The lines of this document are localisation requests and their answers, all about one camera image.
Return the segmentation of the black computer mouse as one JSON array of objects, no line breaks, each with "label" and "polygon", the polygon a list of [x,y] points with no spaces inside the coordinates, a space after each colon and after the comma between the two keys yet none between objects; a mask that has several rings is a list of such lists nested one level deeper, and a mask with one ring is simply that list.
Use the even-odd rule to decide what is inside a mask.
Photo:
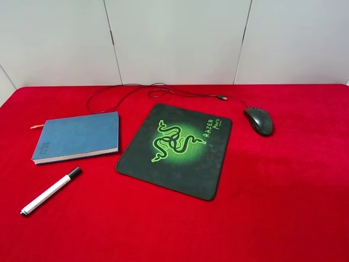
[{"label": "black computer mouse", "polygon": [[266,110],[248,107],[244,110],[244,115],[257,134],[261,136],[272,135],[273,121]]}]

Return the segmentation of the white marker pen black cap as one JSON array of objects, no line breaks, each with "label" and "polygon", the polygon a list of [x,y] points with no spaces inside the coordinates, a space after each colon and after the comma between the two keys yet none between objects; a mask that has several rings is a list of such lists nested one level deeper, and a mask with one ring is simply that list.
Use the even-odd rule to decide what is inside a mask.
[{"label": "white marker pen black cap", "polygon": [[47,199],[53,196],[57,191],[59,191],[62,187],[64,187],[68,182],[74,179],[76,176],[82,173],[82,169],[80,167],[75,168],[73,171],[63,176],[60,180],[54,183],[51,187],[49,187],[46,191],[41,193],[38,197],[36,197],[33,201],[31,201],[28,205],[21,209],[20,215],[28,216],[31,214],[36,208],[38,208],[42,203],[44,203]]}]

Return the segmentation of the blue notebook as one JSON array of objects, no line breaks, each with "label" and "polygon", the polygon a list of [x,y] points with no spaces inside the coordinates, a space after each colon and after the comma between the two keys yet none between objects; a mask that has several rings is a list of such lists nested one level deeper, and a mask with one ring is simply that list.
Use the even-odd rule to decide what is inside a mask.
[{"label": "blue notebook", "polygon": [[110,112],[47,120],[32,155],[35,164],[115,153],[119,114]]}]

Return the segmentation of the black green Razer mousepad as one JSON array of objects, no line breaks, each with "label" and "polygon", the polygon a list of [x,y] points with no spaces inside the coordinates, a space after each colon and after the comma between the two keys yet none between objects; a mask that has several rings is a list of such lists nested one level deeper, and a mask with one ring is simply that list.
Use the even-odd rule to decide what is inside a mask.
[{"label": "black green Razer mousepad", "polygon": [[218,190],[231,129],[229,118],[157,104],[115,170],[211,201]]}]

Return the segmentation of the red table cloth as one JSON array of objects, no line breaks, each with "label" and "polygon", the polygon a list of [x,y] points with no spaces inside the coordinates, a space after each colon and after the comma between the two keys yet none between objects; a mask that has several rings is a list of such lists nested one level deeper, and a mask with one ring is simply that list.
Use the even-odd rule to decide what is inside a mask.
[{"label": "red table cloth", "polygon": [[[1,106],[1,261],[348,261],[348,87],[23,87]],[[118,154],[35,165],[46,120],[116,108],[120,147],[157,103],[230,118],[213,201],[115,171]],[[270,136],[244,115],[266,110]],[[75,168],[28,216],[20,211]]]}]

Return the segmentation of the orange bookmark ribbon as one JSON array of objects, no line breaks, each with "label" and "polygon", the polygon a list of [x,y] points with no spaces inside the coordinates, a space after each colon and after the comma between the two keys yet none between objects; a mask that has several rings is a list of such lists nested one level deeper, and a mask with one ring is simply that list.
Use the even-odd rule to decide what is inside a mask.
[{"label": "orange bookmark ribbon", "polygon": [[30,129],[42,128],[45,124],[31,126]]}]

